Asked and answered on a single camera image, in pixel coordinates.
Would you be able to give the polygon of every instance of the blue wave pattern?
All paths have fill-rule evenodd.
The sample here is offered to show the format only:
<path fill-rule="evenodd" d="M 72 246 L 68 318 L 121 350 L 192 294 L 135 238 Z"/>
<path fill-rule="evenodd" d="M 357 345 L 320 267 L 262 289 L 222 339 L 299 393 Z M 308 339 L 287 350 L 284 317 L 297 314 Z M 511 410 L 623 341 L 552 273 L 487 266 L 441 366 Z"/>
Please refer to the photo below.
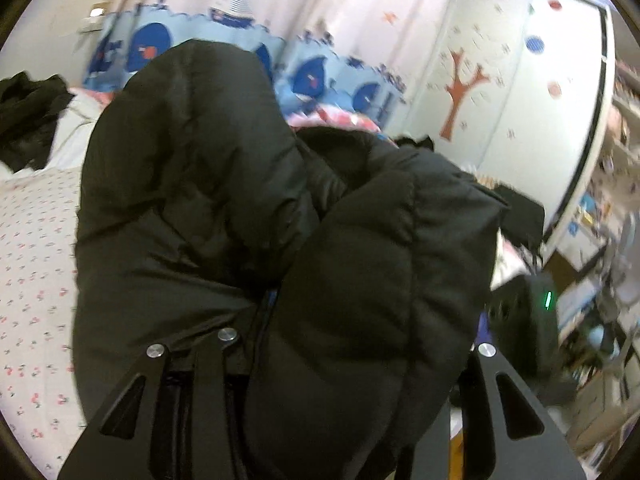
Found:
<path fill-rule="evenodd" d="M 197 38 L 237 45 L 255 52 L 265 68 L 283 115 L 310 113 L 331 104 L 370 117 L 381 128 L 402 102 L 404 83 L 384 65 L 374 68 L 354 57 L 339 56 L 333 38 L 313 38 L 309 31 L 287 42 L 254 23 L 239 7 L 209 16 L 173 13 L 165 0 L 107 16 L 88 66 L 84 86 L 114 91 L 153 58 L 172 46 Z"/>

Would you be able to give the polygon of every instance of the curtain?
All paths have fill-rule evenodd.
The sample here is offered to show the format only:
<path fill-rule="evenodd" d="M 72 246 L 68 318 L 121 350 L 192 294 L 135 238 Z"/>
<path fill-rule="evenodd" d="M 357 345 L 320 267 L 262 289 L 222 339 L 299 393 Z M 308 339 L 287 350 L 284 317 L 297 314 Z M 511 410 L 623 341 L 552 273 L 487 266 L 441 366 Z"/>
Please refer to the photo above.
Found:
<path fill-rule="evenodd" d="M 384 127 L 424 72 L 448 1 L 140 0 L 107 17 L 85 86 L 121 88 L 190 38 L 224 41 L 256 53 L 285 116 L 330 104 Z"/>

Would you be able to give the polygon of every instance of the polka dot decoration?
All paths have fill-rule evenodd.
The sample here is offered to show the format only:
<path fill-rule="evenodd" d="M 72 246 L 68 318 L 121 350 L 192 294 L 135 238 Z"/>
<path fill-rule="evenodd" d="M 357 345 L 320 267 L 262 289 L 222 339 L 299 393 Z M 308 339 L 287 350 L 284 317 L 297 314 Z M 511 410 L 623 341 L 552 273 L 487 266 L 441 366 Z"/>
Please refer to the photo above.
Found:
<path fill-rule="evenodd" d="M 525 45 L 534 54 L 542 54 L 545 51 L 545 42 L 539 36 L 529 36 L 525 41 Z"/>
<path fill-rule="evenodd" d="M 562 88 L 557 81 L 552 81 L 548 84 L 547 89 L 549 90 L 549 95 L 554 99 L 558 99 L 562 96 Z"/>
<path fill-rule="evenodd" d="M 549 7 L 553 10 L 562 10 L 562 4 L 559 0 L 548 0 Z"/>

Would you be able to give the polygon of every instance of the bed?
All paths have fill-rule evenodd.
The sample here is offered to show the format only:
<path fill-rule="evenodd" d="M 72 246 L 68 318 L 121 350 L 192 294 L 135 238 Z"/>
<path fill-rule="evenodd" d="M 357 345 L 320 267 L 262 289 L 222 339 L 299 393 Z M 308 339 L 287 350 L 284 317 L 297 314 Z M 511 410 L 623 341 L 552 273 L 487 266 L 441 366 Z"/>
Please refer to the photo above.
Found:
<path fill-rule="evenodd" d="M 0 411 L 17 443 L 47 478 L 57 477 L 86 423 L 74 383 L 74 243 L 81 166 L 109 95 L 82 89 L 61 114 L 47 167 L 0 168 Z M 320 123 L 381 135 L 364 116 L 321 107 L 294 115 L 297 129 Z M 492 288 L 526 267 L 498 236 Z"/>

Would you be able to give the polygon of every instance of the tree wall decal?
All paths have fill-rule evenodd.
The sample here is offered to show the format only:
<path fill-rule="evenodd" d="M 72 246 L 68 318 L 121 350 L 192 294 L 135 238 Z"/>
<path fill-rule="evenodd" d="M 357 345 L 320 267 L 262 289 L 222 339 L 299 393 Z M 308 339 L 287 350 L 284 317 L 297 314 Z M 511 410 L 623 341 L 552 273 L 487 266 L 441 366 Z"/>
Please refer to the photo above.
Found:
<path fill-rule="evenodd" d="M 451 110 L 449 111 L 449 116 L 440 131 L 440 137 L 451 142 L 451 137 L 453 135 L 453 123 L 456 120 L 462 101 L 472 88 L 481 83 L 491 81 L 491 79 L 484 73 L 482 65 L 478 63 L 476 64 L 476 71 L 471 80 L 468 83 L 463 83 L 460 80 L 460 65 L 462 64 L 465 50 L 462 47 L 460 47 L 458 52 L 454 52 L 449 49 L 449 53 L 453 59 L 454 73 L 452 84 L 445 86 L 445 89 L 451 96 L 452 105 Z"/>

